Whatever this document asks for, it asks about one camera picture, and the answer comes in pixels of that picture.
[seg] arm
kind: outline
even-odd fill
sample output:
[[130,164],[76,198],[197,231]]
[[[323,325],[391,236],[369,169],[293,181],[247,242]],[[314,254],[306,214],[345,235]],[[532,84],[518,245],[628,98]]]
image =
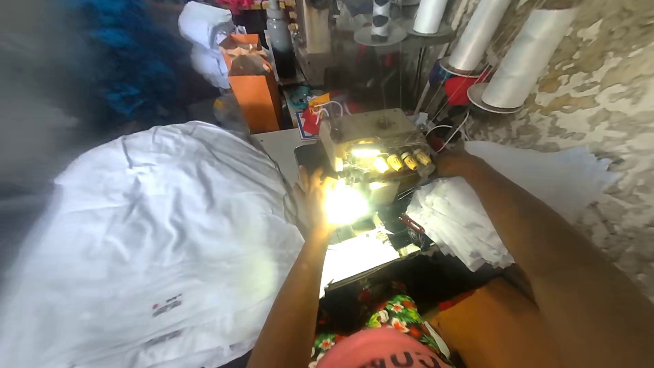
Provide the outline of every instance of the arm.
[[654,306],[559,214],[468,153],[442,155],[462,176],[525,271],[567,367],[651,367]]
[[252,350],[248,368],[306,368],[309,364],[318,315],[322,264],[334,231],[322,211],[324,193],[333,187],[334,180],[328,177],[323,182],[321,174],[322,170],[317,170],[309,180],[306,171],[300,168],[313,230],[277,294]]

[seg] orange box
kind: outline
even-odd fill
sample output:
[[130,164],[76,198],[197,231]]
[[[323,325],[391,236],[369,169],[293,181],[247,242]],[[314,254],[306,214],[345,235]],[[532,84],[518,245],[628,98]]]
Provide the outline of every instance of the orange box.
[[228,79],[250,133],[279,130],[282,106],[270,64],[260,56],[236,56]]
[[225,58],[225,64],[227,64],[227,70],[232,67],[232,60],[234,56],[229,54],[229,51],[235,50],[237,48],[244,48],[248,50],[250,45],[254,45],[256,50],[261,50],[261,41],[259,40],[259,35],[239,35],[232,33],[227,36],[221,43],[218,44],[222,52],[222,56]]

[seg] floral shorts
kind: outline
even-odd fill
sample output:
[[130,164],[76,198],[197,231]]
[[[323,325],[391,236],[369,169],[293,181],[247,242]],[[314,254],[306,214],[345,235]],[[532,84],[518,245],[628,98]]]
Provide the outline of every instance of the floral shorts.
[[[425,326],[424,320],[418,313],[413,299],[405,294],[404,285],[392,283],[391,290],[391,294],[394,295],[385,298],[381,302],[375,302],[373,297],[375,293],[371,288],[369,286],[363,288],[358,299],[362,303],[363,320],[367,321],[361,329],[395,328],[399,332],[406,333],[418,340],[433,350],[445,363],[452,366],[450,360],[441,353],[436,340],[434,340],[427,326]],[[316,337],[313,342],[313,348],[311,349],[310,368],[314,368],[318,364],[318,360],[329,349],[349,336],[325,331],[328,329],[325,328],[326,325],[327,323],[324,323],[324,321],[318,321]]]

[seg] sewing machine light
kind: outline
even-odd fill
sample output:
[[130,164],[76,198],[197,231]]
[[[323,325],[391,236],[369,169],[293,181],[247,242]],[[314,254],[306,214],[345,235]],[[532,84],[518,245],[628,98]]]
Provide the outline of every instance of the sewing machine light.
[[368,212],[368,201],[356,188],[339,179],[334,189],[326,194],[327,220],[333,224],[353,223]]
[[373,158],[379,156],[381,148],[376,144],[358,143],[352,146],[351,152],[356,158]]
[[372,183],[368,184],[368,186],[370,187],[371,191],[374,191],[375,189],[383,188],[385,185],[378,181],[373,181]]
[[375,169],[377,169],[377,171],[382,174],[388,171],[388,164],[386,163],[386,160],[381,156],[375,158],[372,164],[375,166]]

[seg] stained wall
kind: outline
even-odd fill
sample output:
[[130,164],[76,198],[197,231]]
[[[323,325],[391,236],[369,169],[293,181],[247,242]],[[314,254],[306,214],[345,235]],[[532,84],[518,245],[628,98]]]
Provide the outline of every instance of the stained wall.
[[[501,56],[535,0],[514,1],[490,54]],[[654,4],[587,0],[516,114],[477,118],[475,133],[539,151],[587,146],[619,181],[578,226],[654,301]]]

